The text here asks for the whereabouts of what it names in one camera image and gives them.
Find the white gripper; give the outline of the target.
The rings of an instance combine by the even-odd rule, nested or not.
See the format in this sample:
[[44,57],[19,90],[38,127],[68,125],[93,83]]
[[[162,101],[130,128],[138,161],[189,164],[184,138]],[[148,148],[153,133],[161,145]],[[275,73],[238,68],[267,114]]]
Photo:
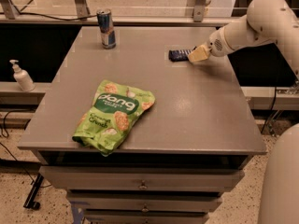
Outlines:
[[188,59],[191,63],[197,63],[207,60],[209,55],[223,57],[233,53],[234,50],[229,46],[225,38],[225,29],[220,28],[214,31],[207,41],[207,45],[203,44],[196,47],[189,55]]

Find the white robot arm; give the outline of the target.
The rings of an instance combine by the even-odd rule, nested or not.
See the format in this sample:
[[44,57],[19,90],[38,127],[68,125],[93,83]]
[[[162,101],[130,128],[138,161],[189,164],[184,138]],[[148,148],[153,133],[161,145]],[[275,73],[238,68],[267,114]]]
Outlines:
[[[209,36],[189,55],[191,63],[246,47],[273,43],[291,70],[299,72],[299,26],[285,0],[252,0],[247,14]],[[258,224],[299,224],[299,124],[275,143],[268,159]]]

